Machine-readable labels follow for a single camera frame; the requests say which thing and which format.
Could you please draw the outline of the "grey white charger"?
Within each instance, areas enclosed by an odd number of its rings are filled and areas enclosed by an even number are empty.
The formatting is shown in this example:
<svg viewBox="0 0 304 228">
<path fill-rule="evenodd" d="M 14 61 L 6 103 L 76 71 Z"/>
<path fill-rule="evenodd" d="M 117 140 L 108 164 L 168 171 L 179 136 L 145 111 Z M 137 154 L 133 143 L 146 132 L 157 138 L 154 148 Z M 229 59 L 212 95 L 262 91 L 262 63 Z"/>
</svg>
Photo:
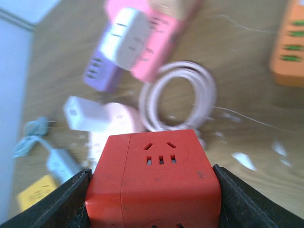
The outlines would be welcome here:
<svg viewBox="0 0 304 228">
<path fill-rule="evenodd" d="M 63 112 L 71 130 L 84 132 L 102 132 L 110 123 L 103 105 L 77 96 L 70 96 Z"/>
</svg>

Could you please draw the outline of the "pink triangular power strip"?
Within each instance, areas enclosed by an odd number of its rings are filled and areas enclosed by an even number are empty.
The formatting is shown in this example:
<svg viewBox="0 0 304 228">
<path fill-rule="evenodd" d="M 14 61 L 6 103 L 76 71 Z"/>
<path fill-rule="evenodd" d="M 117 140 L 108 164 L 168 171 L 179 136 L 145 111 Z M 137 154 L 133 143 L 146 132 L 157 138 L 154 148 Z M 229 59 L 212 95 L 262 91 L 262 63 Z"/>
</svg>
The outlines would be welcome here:
<svg viewBox="0 0 304 228">
<path fill-rule="evenodd" d="M 189 23 L 191 15 L 185 20 L 176 20 L 152 9 L 146 0 L 107 0 L 104 7 L 111 22 L 114 22 L 116 15 L 124 7 L 133 7 L 147 15 L 152 32 L 130 72 L 142 82 L 154 81 L 158 69 L 171 54 L 176 38 Z"/>
</svg>

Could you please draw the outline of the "white square plug adapter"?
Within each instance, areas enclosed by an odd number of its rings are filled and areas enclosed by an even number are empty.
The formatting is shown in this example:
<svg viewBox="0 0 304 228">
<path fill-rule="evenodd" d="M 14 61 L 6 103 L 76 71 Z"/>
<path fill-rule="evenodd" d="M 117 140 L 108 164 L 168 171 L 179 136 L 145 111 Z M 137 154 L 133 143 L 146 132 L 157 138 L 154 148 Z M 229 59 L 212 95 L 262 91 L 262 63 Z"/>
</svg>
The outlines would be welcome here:
<svg viewBox="0 0 304 228">
<path fill-rule="evenodd" d="M 131 70 L 151 33 L 146 14 L 125 7 L 116 15 L 99 48 L 118 67 Z"/>
</svg>

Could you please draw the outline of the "red cube socket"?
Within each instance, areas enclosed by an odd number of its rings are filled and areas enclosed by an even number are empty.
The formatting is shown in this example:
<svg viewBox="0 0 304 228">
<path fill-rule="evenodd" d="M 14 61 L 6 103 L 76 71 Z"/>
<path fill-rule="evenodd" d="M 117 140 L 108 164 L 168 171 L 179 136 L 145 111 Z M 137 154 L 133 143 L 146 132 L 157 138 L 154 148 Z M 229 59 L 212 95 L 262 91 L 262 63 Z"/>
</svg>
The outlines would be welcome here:
<svg viewBox="0 0 304 228">
<path fill-rule="evenodd" d="M 193 130 L 110 136 L 86 192 L 94 228 L 216 228 L 221 188 Z"/>
</svg>

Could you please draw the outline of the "orange power strip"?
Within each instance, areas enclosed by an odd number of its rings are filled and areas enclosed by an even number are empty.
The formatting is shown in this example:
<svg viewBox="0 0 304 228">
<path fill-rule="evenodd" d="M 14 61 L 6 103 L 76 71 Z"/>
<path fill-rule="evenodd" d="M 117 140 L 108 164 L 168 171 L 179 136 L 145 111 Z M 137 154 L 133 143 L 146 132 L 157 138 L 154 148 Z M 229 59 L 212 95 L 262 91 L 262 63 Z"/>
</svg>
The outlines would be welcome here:
<svg viewBox="0 0 304 228">
<path fill-rule="evenodd" d="M 269 66 L 278 84 L 304 86 L 304 2 L 302 0 L 288 1 Z"/>
</svg>

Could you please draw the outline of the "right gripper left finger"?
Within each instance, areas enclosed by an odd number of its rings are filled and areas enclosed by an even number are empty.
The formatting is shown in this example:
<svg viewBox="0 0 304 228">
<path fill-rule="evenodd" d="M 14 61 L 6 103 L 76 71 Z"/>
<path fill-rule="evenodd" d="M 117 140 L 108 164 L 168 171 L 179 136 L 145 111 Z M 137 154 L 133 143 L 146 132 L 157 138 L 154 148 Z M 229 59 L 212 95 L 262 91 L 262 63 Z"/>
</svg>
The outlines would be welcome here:
<svg viewBox="0 0 304 228">
<path fill-rule="evenodd" d="M 83 169 L 45 198 L 1 224 L 2 228 L 90 228 L 86 191 L 91 169 Z"/>
</svg>

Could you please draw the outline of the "purple power strip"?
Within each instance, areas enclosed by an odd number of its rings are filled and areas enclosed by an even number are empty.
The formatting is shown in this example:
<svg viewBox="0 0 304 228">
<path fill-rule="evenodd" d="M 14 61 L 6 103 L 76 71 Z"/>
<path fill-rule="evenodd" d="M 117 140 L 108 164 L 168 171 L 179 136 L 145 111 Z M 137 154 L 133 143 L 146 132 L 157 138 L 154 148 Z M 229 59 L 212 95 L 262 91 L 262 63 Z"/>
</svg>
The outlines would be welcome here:
<svg viewBox="0 0 304 228">
<path fill-rule="evenodd" d="M 104 42 L 108 27 L 101 34 L 97 46 L 88 61 L 87 67 L 83 73 L 83 81 L 86 85 L 98 92 L 113 92 L 119 83 L 124 70 L 107 59 L 100 51 L 100 47 Z"/>
</svg>

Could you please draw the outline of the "yellow cube socket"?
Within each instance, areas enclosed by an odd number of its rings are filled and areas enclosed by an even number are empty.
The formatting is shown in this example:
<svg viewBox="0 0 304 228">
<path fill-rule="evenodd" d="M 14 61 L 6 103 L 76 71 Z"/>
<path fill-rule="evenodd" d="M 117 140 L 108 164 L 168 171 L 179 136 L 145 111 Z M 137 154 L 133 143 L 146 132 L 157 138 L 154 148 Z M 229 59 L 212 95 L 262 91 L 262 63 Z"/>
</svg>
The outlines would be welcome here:
<svg viewBox="0 0 304 228">
<path fill-rule="evenodd" d="M 57 188 L 51 175 L 45 175 L 17 195 L 20 212 L 23 212 L 45 198 Z"/>
</svg>

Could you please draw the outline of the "beige cube socket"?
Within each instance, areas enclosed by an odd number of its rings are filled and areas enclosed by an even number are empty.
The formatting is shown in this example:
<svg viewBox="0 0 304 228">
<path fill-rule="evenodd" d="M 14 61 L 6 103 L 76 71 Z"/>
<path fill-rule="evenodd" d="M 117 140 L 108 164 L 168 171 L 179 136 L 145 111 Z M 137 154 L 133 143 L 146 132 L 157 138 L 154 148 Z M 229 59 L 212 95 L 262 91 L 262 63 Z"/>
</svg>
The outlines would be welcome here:
<svg viewBox="0 0 304 228">
<path fill-rule="evenodd" d="M 180 21 L 191 20 L 200 10 L 203 0 L 148 0 L 150 7 L 158 13 Z"/>
</svg>

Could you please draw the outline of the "pink round power socket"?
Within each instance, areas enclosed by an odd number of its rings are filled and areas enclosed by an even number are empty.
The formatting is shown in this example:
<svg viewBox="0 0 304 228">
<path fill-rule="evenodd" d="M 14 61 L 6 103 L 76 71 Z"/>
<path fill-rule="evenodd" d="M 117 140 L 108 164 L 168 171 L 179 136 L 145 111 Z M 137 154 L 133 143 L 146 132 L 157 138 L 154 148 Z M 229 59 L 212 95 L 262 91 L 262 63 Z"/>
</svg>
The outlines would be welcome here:
<svg viewBox="0 0 304 228">
<path fill-rule="evenodd" d="M 145 132 L 137 109 L 120 103 L 107 103 L 104 107 L 109 115 L 109 125 L 100 133 L 88 134 L 87 160 L 92 170 L 95 170 L 109 136 Z"/>
</svg>

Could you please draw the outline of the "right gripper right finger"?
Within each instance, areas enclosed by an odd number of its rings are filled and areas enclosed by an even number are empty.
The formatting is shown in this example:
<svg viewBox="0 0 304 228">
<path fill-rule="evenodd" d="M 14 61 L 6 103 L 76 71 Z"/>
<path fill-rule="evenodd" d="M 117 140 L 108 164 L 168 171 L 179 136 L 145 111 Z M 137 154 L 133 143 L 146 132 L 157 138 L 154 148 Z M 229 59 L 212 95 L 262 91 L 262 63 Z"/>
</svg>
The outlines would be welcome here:
<svg viewBox="0 0 304 228">
<path fill-rule="evenodd" d="M 220 183 L 220 228 L 302 228 L 304 220 L 265 197 L 239 177 L 217 164 Z"/>
</svg>

